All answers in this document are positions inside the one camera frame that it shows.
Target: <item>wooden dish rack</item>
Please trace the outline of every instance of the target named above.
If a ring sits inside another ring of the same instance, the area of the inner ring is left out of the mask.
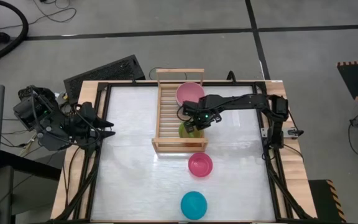
[[[203,138],[179,137],[179,125],[181,120],[177,117],[179,106],[176,101],[176,90],[182,83],[161,83],[161,73],[199,73],[200,85],[203,85],[204,69],[156,69],[158,82],[157,95],[157,127],[152,144],[156,153],[168,152],[204,152],[208,140]],[[189,117],[179,113],[180,118]]]

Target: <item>white table surface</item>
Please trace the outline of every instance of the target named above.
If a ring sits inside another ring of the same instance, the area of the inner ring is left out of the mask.
[[[239,96],[248,86],[206,86],[206,94]],[[275,220],[255,110],[224,111],[205,129],[209,176],[188,170],[192,154],[159,154],[153,149],[157,87],[113,87],[107,120],[116,135],[103,141],[92,220],[188,221],[181,198],[201,192],[208,210],[200,221]]]

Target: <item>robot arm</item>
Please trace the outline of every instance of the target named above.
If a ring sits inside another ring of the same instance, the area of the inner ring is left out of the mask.
[[[283,147],[283,122],[288,119],[288,100],[277,95],[246,94],[242,96],[221,97],[207,95],[200,98],[198,103],[185,101],[183,115],[190,117],[184,123],[188,133],[194,127],[202,130],[211,126],[211,122],[221,122],[221,112],[225,110],[258,109],[272,121],[268,131],[268,140],[271,147]]]

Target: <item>floor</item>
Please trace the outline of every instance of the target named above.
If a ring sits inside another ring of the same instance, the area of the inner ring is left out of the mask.
[[[42,16],[31,0],[7,2],[29,22]],[[58,10],[54,4],[37,4],[46,13]],[[238,79],[284,80],[294,119],[305,130],[300,144],[309,179],[331,179],[347,221],[358,223],[358,156],[347,140],[358,102],[336,69],[337,62],[358,60],[358,1],[72,0],[71,7],[77,13],[70,22],[39,20],[30,27],[29,40],[0,59],[5,118],[13,118],[17,91],[27,85],[65,91],[65,78],[131,54],[145,74],[153,67],[196,67],[205,68],[207,78],[225,78],[232,70]],[[0,27],[18,23],[0,7]],[[175,30],[190,31],[178,35]],[[15,36],[20,28],[5,31]],[[22,129],[14,121],[4,122],[4,132]],[[9,139],[19,144],[29,137]],[[358,150],[358,129],[352,130],[352,141]],[[50,155],[40,149],[29,158]],[[58,166],[62,157],[53,163]],[[24,213],[17,222],[45,221],[50,207]]]

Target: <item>wooden slat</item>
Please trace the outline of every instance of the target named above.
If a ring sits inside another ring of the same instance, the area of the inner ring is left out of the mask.
[[[161,114],[160,115],[161,118],[178,118],[177,114]]]
[[[178,109],[176,110],[161,110],[161,114],[176,114]]]
[[[166,104],[161,104],[161,109],[162,110],[172,110],[172,109],[179,109],[178,105],[166,105]]]
[[[177,90],[175,88],[162,88],[162,93],[168,93],[168,94],[175,94],[177,93]]]
[[[160,123],[160,128],[179,128],[180,123]]]
[[[161,123],[182,123],[178,118],[160,118]]]
[[[158,147],[159,152],[204,152],[202,147]]]
[[[172,108],[179,109],[178,103],[176,101],[163,101],[163,102],[161,102],[161,105],[172,106]]]
[[[178,138],[178,139],[154,139],[154,142],[159,142],[159,143],[175,143],[175,142],[179,142],[179,143],[206,143],[208,142],[207,139],[205,138]]]
[[[166,93],[166,92],[162,92],[161,94],[162,97],[173,97],[174,99],[176,99],[176,93],[173,92],[173,93]]]
[[[179,138],[179,133],[160,133],[160,137],[178,137]]]
[[[161,101],[174,101],[174,102],[176,102],[177,101],[177,99],[175,98],[175,97],[171,97],[171,96],[163,96],[163,97],[161,97]]]
[[[175,72],[175,73],[203,73],[205,69],[203,68],[158,68],[156,69],[157,73],[166,73],[166,72]]]

